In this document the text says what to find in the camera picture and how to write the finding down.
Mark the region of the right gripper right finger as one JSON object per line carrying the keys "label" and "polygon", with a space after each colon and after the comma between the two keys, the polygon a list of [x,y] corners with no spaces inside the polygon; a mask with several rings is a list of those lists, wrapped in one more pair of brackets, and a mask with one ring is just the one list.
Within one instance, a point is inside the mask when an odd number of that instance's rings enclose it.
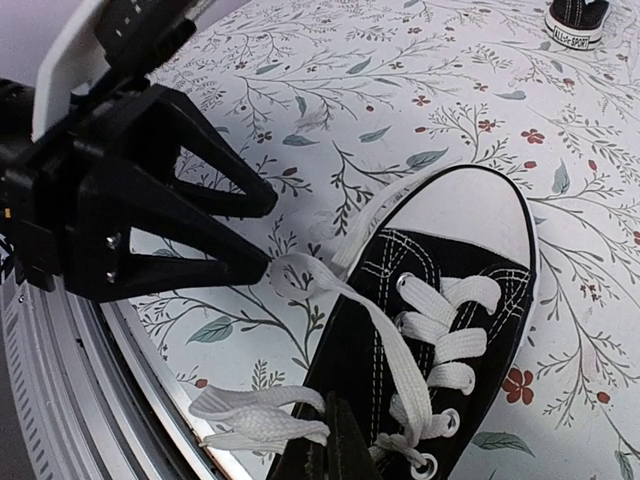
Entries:
{"label": "right gripper right finger", "polygon": [[326,446],[329,480],[380,480],[382,478],[363,439],[348,402],[334,392],[327,397],[325,419],[330,434]]}

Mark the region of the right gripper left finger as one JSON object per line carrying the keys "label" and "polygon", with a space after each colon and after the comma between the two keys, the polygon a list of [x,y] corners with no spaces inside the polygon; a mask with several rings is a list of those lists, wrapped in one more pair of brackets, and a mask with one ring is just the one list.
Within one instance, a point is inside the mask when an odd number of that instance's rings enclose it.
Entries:
{"label": "right gripper left finger", "polygon": [[326,478],[325,449],[330,430],[322,426],[319,438],[289,440],[284,453],[277,455],[267,476],[270,480],[322,480]]}

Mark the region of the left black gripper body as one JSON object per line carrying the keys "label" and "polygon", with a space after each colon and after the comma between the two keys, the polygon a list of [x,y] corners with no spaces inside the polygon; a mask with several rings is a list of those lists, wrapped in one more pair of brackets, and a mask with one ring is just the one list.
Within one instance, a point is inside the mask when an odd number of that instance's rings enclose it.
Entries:
{"label": "left black gripper body", "polygon": [[52,292],[61,277],[68,291],[90,300],[149,294],[150,258],[128,250],[124,216],[107,220],[114,194],[97,189],[99,180],[120,187],[142,173],[120,160],[94,167],[104,157],[75,129],[92,124],[98,102],[32,142],[34,97],[31,87],[1,82],[1,233],[14,248],[17,280]]}

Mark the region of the black canvas sneaker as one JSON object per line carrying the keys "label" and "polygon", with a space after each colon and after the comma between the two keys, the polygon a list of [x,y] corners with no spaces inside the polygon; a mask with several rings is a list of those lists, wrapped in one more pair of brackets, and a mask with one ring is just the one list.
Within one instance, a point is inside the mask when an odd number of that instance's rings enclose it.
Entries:
{"label": "black canvas sneaker", "polygon": [[600,43],[609,13],[609,1],[553,0],[544,25],[556,43],[576,51],[589,51]]}
{"label": "black canvas sneaker", "polygon": [[206,387],[190,413],[220,423],[205,447],[275,459],[319,438],[327,397],[346,400],[381,479],[445,479],[521,345],[538,281],[535,225],[505,174],[457,165],[407,176],[362,210],[329,262],[273,261],[283,298],[336,300],[306,380]]}

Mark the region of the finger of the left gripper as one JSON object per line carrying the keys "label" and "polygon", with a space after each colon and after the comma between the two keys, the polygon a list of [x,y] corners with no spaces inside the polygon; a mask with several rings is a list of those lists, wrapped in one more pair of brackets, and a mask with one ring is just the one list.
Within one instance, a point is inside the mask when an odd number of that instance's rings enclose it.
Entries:
{"label": "finger of the left gripper", "polygon": [[[104,266],[106,302],[182,288],[253,285],[264,275],[267,254],[216,218],[261,218],[273,201],[159,199],[111,201],[104,231],[122,240]],[[174,240],[200,258],[134,254],[129,239],[139,229]]]}
{"label": "finger of the left gripper", "polygon": [[131,158],[205,212],[262,218],[278,194],[184,93],[153,85],[131,103]]}

